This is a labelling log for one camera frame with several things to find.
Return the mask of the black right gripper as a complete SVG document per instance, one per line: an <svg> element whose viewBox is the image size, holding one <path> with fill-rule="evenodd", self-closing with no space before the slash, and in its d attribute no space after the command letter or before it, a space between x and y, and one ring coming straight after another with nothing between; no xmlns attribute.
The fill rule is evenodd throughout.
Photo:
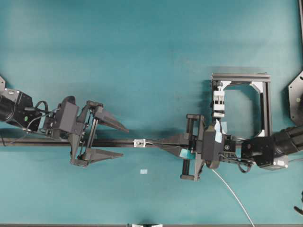
<svg viewBox="0 0 303 227"><path fill-rule="evenodd" d="M198 181L203 167L217 169L221 162L236 164L236 142L227 135L221 121L215 119L209 126L200 114L187 114L186 134L153 140L164 151L183 159L183 180Z"/></svg>

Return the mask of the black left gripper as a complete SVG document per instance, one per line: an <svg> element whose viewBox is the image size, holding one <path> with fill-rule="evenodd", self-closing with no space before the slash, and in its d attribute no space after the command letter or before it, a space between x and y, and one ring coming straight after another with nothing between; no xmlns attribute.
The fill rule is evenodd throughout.
<svg viewBox="0 0 303 227"><path fill-rule="evenodd" d="M67 136L66 140L71 145L70 163L73 165L87 167L89 162L94 163L123 156L121 153L92 148L88 149L89 161L85 160L80 155L77 156L80 141L83 138L86 129L85 120L87 114L89 111L95 111L99 107L103 108L103 104L87 101L81 113L78 114L79 107L76 105L75 97L67 96L58 104L57 110L45 118L44 130L47 136L60 141L64 141L64 136ZM98 124L100 125L129 132L122 123L120 123L109 111L105 109L101 112L95 112L94 118L98 120Z"/></svg>

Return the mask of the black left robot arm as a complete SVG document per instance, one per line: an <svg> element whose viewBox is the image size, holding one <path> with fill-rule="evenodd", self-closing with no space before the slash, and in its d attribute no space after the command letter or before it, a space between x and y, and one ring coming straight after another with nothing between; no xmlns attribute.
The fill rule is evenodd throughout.
<svg viewBox="0 0 303 227"><path fill-rule="evenodd" d="M70 163L87 167L91 163L122 157L122 154L92 148L97 125L129 130L108 112L102 103L87 101L83 109L74 96L67 96L50 111L33 105L32 98L18 90L4 89L0 94L0 120L17 126L26 133L37 133L71 146Z"/></svg>

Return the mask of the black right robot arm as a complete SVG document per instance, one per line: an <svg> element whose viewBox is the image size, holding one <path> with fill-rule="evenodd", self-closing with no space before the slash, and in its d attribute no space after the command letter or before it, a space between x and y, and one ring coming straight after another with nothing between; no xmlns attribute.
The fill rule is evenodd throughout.
<svg viewBox="0 0 303 227"><path fill-rule="evenodd" d="M288 155L303 149L303 128L243 139L227 135L219 120L206 127L203 115L188 114L185 133L152 144L183 159L181 179L198 181L204 166L215 170L221 162L236 164L242 173L253 165L267 170L287 168Z"/></svg>

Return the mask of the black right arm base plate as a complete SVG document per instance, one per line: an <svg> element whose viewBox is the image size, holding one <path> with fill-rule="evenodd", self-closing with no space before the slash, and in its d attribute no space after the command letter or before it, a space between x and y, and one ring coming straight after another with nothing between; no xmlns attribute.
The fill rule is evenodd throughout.
<svg viewBox="0 0 303 227"><path fill-rule="evenodd" d="M303 124L303 72L289 84L290 118L295 125Z"/></svg>

